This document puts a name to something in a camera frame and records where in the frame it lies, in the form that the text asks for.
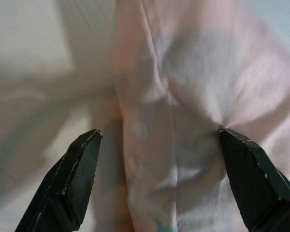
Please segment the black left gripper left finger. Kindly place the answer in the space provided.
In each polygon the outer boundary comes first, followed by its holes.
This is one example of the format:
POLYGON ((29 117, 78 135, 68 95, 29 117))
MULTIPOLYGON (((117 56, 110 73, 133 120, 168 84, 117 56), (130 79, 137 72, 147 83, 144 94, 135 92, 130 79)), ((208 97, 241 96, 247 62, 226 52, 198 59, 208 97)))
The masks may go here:
POLYGON ((80 229, 94 184, 101 140, 101 131, 90 130, 70 144, 43 178, 17 232, 80 229))

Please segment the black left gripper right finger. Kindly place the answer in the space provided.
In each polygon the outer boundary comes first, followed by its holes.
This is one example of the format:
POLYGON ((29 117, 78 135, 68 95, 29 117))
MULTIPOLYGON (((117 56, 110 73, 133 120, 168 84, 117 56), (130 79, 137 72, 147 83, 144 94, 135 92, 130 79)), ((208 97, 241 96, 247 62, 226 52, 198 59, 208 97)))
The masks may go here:
POLYGON ((229 184, 250 232, 290 232, 290 181, 248 137, 218 132, 229 184))

